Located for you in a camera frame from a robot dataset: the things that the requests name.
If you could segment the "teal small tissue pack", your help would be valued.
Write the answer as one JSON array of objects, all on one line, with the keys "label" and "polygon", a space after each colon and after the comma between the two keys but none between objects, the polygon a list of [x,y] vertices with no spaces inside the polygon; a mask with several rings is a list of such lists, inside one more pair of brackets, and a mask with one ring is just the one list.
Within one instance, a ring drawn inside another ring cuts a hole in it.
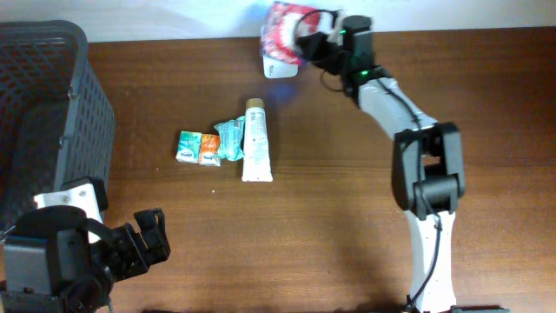
[{"label": "teal small tissue pack", "polygon": [[202,133],[182,131],[179,136],[175,159],[180,163],[199,163]]}]

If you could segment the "red purple tissue pack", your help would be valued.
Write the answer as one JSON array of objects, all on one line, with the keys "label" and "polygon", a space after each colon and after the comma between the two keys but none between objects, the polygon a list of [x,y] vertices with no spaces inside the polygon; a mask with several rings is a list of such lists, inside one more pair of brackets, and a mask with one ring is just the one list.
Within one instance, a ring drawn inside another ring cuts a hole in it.
[{"label": "red purple tissue pack", "polygon": [[342,18],[342,10],[274,1],[261,27],[261,53],[288,65],[301,65],[301,49],[296,40],[319,32],[325,22],[334,30]]}]

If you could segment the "white cream tube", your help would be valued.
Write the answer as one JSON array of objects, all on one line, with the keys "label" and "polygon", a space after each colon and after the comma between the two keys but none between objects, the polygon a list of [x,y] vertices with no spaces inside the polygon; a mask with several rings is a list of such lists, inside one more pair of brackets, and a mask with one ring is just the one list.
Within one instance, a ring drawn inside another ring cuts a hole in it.
[{"label": "white cream tube", "polygon": [[243,182],[273,181],[266,111],[260,98],[251,98],[246,102],[243,153]]}]

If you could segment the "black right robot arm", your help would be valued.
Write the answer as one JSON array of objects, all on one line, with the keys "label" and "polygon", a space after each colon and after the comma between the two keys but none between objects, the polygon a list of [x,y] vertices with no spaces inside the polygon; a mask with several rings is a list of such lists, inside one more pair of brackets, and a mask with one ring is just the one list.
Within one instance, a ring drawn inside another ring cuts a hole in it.
[{"label": "black right robot arm", "polygon": [[466,189],[461,135],[419,109],[375,62],[372,20],[330,14],[332,31],[292,30],[296,52],[341,80],[339,91],[377,122],[393,143],[391,186],[410,231],[413,278],[406,312],[452,312],[452,235]]}]

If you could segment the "orange small tissue pack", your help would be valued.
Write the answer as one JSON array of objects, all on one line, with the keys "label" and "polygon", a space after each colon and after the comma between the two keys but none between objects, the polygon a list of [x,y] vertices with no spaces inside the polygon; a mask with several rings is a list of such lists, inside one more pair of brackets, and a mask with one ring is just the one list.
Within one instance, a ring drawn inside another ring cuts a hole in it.
[{"label": "orange small tissue pack", "polygon": [[201,140],[201,148],[199,153],[199,164],[203,166],[221,165],[221,159],[218,156],[221,139],[217,135],[203,134]]}]

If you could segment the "green wipes pack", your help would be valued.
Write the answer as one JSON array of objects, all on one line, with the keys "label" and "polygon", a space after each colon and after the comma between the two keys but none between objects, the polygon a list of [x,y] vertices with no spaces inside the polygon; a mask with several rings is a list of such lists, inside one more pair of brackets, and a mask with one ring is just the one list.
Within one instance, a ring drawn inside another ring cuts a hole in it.
[{"label": "green wipes pack", "polygon": [[245,116],[218,123],[214,126],[220,137],[217,156],[235,162],[243,159],[242,140],[244,135]]}]

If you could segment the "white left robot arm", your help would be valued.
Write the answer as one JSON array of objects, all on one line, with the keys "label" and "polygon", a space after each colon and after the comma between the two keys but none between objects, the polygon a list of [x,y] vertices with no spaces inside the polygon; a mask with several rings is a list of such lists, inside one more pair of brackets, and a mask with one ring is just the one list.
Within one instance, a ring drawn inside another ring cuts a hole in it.
[{"label": "white left robot arm", "polygon": [[115,283],[169,259],[160,209],[134,214],[137,225],[111,229],[104,182],[86,176],[34,197],[3,237],[5,312],[96,312],[113,307]]}]

